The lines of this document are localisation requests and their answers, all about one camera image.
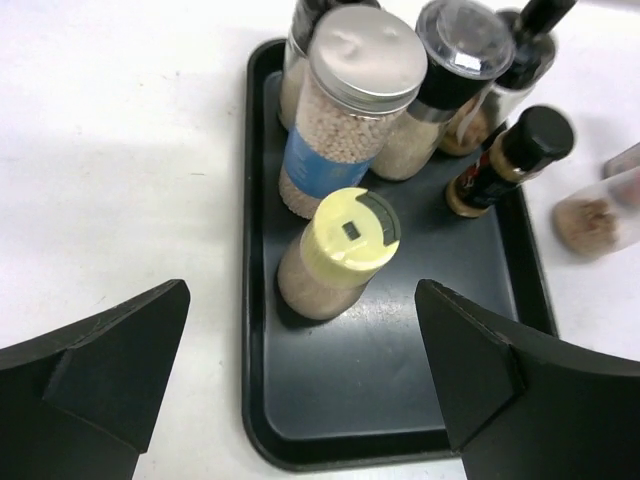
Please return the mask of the silver cap blue label jar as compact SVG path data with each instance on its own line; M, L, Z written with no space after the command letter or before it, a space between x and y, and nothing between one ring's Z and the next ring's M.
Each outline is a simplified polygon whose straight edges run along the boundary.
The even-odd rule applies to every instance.
M332 192L360 183L428 65L407 23L364 4L323 16L308 61L279 175L282 201L305 219Z

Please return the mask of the yellow cap spice jar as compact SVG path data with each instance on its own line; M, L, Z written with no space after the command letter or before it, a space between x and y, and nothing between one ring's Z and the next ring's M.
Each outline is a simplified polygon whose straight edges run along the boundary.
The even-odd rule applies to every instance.
M360 299L400 240L399 218L381 195L360 187L336 190L282 255L281 297L307 319L334 319Z

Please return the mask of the pink cap spice jar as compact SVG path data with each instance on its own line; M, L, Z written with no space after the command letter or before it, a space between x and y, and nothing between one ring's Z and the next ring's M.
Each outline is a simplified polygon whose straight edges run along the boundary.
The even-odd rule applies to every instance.
M572 253L597 259L639 242L639 169L600 180L557 202L556 238Z

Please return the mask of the small black cap spice jar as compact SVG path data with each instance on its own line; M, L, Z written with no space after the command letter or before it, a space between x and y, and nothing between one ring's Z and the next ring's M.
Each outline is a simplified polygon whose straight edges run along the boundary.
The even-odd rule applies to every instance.
M531 106L449 182L447 205L461 217L478 218L534 174L567 157L574 144L573 126L562 112L546 105Z

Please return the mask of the black cap brown spice bottle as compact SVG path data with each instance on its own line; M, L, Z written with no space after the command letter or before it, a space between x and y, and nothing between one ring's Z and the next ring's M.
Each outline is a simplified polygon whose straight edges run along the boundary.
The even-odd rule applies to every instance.
M552 30L574 6L573 0L531 0L521 10L498 12L515 42L514 59L490 86L458 110L442 137L440 151L466 156L492 137L553 65L557 45Z

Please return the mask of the black cap white powder bottle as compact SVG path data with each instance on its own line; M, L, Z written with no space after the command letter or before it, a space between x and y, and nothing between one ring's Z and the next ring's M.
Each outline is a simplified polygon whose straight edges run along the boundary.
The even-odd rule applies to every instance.
M285 44L283 74L279 95L278 117L281 125L289 130L294 126L295 114L308 66L307 51L314 30L321 18L330 10L349 4L363 4L380 9L378 1L298 0L293 12L288 38Z

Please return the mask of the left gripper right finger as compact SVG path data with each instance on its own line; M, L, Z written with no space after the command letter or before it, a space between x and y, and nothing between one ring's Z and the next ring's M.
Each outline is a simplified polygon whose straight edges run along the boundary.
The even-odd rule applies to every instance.
M639 365L506 319L433 280L415 303L470 479L635 479Z

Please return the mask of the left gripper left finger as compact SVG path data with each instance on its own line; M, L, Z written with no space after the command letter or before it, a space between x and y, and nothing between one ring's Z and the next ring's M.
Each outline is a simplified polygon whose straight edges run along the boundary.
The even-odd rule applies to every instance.
M2 478L132 478L189 305L186 282L173 279L2 349Z

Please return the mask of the grey grinder cap salt jar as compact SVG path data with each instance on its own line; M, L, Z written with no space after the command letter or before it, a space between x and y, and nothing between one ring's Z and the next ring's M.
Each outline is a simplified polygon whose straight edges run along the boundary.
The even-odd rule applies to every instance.
M515 55L505 21L477 1L430 1L415 32L427 54L427 73L370 167L391 181L407 180L426 165L455 114L504 73Z

